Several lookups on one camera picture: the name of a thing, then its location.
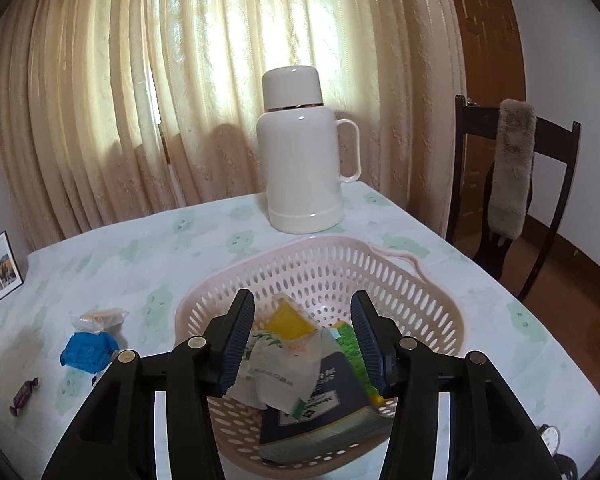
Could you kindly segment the purple candy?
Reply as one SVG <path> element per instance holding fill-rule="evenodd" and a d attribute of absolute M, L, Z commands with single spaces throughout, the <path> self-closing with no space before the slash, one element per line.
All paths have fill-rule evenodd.
<path fill-rule="evenodd" d="M 12 405 L 9 407 L 9 413 L 12 414 L 12 416 L 17 417 L 29 402 L 32 393 L 34 393 L 39 386 L 40 380 L 37 377 L 26 380 L 12 399 Z"/>

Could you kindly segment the blue snack bar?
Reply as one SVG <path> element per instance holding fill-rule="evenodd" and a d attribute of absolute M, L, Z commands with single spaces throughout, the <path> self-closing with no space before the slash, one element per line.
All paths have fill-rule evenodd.
<path fill-rule="evenodd" d="M 77 332 L 68 340 L 60 354 L 60 365 L 70 366 L 88 374 L 104 370 L 119 351 L 117 341 L 106 332 Z"/>

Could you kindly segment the blue soda cracker pack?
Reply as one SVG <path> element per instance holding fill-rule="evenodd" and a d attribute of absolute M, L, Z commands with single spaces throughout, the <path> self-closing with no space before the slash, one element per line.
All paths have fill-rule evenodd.
<path fill-rule="evenodd" d="M 371 438 L 385 440 L 391 427 L 392 419 L 370 404 L 346 356 L 335 351 L 322 359 L 316 387 L 298 417 L 264 411 L 259 453 L 270 463 L 295 464 Z"/>

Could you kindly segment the green yellow snack bag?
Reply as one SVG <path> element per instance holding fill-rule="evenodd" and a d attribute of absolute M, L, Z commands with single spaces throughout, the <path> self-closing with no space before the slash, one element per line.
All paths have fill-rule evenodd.
<path fill-rule="evenodd" d="M 339 320 L 330 328 L 330 332 L 335 338 L 336 343 L 339 344 L 344 355 L 347 357 L 356 378 L 358 378 L 358 382 L 370 399 L 370 404 L 372 404 L 374 408 L 383 406 L 386 403 L 386 400 L 378 393 L 377 389 L 370 382 L 353 327 L 349 323 Z"/>

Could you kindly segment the white green snack pouch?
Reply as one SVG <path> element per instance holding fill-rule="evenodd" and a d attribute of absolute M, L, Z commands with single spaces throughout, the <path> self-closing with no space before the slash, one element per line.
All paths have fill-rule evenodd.
<path fill-rule="evenodd" d="M 297 339 L 256 330 L 247 341 L 234 385 L 226 393 L 241 404 L 299 420 L 324 376 L 323 362 L 341 348 L 328 328 Z"/>

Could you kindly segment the yellow jelly cup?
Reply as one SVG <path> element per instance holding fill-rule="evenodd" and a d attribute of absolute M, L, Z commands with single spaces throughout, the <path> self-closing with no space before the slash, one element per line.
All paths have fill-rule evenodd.
<path fill-rule="evenodd" d="M 303 314 L 303 310 L 289 296 L 276 295 L 273 306 L 274 312 L 263 327 L 267 332 L 285 340 L 295 340 L 317 330 L 317 325 Z"/>

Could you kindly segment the wrist watch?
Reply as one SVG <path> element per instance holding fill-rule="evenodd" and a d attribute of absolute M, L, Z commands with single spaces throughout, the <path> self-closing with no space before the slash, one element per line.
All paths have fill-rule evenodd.
<path fill-rule="evenodd" d="M 539 426 L 538 431 L 547 451 L 550 452 L 551 456 L 555 456 L 560 445 L 560 440 L 562 440 L 558 428 L 553 425 L 542 425 Z"/>

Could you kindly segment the pink plastic basket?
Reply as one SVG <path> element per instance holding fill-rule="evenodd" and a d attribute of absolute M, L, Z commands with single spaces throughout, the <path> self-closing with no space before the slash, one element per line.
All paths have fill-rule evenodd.
<path fill-rule="evenodd" d="M 350 301 L 366 290 L 377 312 L 392 318 L 404 336 L 432 351 L 460 356 L 465 323 L 460 308 L 444 288 L 431 281 L 420 259 L 358 238 L 317 235 L 260 252 L 219 270 L 195 285 L 175 315 L 175 340 L 202 334 L 212 318 L 224 314 L 239 289 L 254 296 L 253 326 L 260 330 L 285 294 L 301 314 L 322 327 L 350 318 Z M 261 460 L 262 417 L 253 408 L 228 399 L 209 402 L 216 445 L 224 460 L 248 474 L 271 479 L 309 479 L 346 466 L 385 443 L 383 436 L 349 439 L 343 446 L 289 465 Z"/>

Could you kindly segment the grey fuzzy chair cover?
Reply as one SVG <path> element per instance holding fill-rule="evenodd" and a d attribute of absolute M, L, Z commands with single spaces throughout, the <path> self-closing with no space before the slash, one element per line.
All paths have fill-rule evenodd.
<path fill-rule="evenodd" d="M 498 128 L 488 206 L 489 228 L 516 240 L 524 228 L 531 188 L 536 115 L 527 102 L 506 99 L 498 109 Z"/>

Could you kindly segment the beige curtain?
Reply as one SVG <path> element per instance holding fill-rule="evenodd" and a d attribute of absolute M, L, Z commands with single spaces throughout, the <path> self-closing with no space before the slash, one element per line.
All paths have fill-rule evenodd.
<path fill-rule="evenodd" d="M 465 87 L 452 0 L 12 0 L 0 162 L 28 246 L 260 191 L 261 78 L 288 65 L 360 127 L 343 170 L 443 233 Z"/>

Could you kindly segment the dark wooden chair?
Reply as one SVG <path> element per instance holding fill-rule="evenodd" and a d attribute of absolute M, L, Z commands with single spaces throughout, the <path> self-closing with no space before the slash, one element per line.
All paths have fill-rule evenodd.
<path fill-rule="evenodd" d="M 474 257 L 494 280 L 502 277 L 513 241 L 521 237 L 533 198 L 534 156 L 543 155 L 565 165 L 557 204 L 539 255 L 517 299 L 531 292 L 558 233 L 569 200 L 580 148 L 580 122 L 570 129 L 535 115 L 527 102 L 506 99 L 500 106 L 479 106 L 466 96 L 454 100 L 455 146 L 452 196 L 445 240 L 452 242 L 460 221 L 460 200 L 466 169 L 466 141 L 470 136 L 493 140 L 495 152 L 486 173 L 482 196 L 480 243 Z"/>

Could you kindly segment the cream thermos jug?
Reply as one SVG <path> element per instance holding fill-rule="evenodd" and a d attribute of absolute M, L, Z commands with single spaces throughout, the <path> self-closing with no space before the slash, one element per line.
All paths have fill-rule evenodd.
<path fill-rule="evenodd" d="M 285 66 L 262 76 L 264 113 L 257 123 L 268 220 L 276 230 L 311 234 L 336 226 L 344 215 L 341 185 L 362 174 L 361 133 L 324 105 L 312 66 Z M 355 172 L 340 171 L 338 128 L 352 129 Z"/>

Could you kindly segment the wooden door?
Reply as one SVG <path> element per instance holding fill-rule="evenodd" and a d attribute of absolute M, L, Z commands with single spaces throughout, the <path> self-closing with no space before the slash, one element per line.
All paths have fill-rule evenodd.
<path fill-rule="evenodd" d="M 462 37 L 466 96 L 480 106 L 497 107 L 505 99 L 526 98 L 524 56 L 512 0 L 453 0 Z M 486 172 L 495 142 L 468 136 L 460 218 L 454 238 L 481 229 Z"/>

